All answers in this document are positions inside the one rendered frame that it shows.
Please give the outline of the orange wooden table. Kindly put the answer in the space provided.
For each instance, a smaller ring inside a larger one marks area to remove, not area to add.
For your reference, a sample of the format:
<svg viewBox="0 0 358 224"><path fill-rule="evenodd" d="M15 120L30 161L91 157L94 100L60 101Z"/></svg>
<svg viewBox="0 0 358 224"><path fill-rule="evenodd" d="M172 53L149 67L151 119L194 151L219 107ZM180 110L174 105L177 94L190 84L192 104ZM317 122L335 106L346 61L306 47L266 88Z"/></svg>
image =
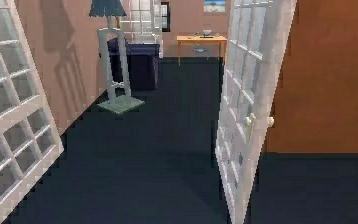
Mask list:
<svg viewBox="0 0 358 224"><path fill-rule="evenodd" d="M177 42L178 65L181 65L181 46L183 44L192 44L194 46L193 48L194 52L205 53L207 57L210 57L210 50L203 49L202 51L200 51L200 48L206 44L217 44L218 45L217 58L222 61L222 64L225 64L227 38L224 36L178 36L176 38L176 42Z"/></svg>

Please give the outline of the floor lamp with blue shade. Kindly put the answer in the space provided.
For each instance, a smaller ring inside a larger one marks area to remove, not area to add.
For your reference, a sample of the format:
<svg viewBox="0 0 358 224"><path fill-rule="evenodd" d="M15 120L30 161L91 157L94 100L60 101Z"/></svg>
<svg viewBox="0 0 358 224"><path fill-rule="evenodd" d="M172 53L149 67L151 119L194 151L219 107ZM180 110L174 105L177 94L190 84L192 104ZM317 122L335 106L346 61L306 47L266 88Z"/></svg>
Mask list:
<svg viewBox="0 0 358 224"><path fill-rule="evenodd" d="M89 16L107 21L106 27L97 30L97 37L108 100L98 106L121 115L143 105L131 95L126 40L120 25L126 12L121 0L91 0Z"/></svg>

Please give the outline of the white glazed room door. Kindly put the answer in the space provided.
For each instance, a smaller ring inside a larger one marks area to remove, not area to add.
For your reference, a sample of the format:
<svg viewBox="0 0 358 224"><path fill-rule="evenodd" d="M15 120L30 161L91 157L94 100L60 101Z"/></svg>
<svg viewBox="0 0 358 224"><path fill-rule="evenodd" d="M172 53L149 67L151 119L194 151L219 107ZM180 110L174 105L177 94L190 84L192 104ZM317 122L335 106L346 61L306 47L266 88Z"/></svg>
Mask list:
<svg viewBox="0 0 358 224"><path fill-rule="evenodd" d="M163 57L161 0L121 0L126 17L121 26L132 44L157 44Z"/></svg>
<svg viewBox="0 0 358 224"><path fill-rule="evenodd" d="M0 224L63 152L14 0L0 0Z"/></svg>
<svg viewBox="0 0 358 224"><path fill-rule="evenodd" d="M215 155L231 224L244 224L297 0L231 0ZM245 127L243 119L256 119Z"/></svg>

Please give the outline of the dark framed window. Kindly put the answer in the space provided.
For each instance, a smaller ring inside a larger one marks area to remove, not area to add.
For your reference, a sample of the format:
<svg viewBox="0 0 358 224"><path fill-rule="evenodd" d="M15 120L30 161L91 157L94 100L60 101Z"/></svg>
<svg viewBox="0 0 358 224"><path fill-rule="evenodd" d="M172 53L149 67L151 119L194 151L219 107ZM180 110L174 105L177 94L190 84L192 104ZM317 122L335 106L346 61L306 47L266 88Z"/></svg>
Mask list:
<svg viewBox="0 0 358 224"><path fill-rule="evenodd" d="M170 31L170 5L168 2L161 3L162 31Z"/></svg>

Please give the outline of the framed blue picture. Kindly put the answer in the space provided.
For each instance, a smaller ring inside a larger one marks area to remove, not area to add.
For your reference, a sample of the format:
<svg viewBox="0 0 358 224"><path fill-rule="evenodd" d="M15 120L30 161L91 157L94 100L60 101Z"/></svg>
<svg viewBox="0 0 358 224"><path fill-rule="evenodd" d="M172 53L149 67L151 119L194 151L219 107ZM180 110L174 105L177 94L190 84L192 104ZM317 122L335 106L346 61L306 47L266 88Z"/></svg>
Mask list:
<svg viewBox="0 0 358 224"><path fill-rule="evenodd" d="M226 0L204 0L203 6L207 13L224 13L226 11Z"/></svg>

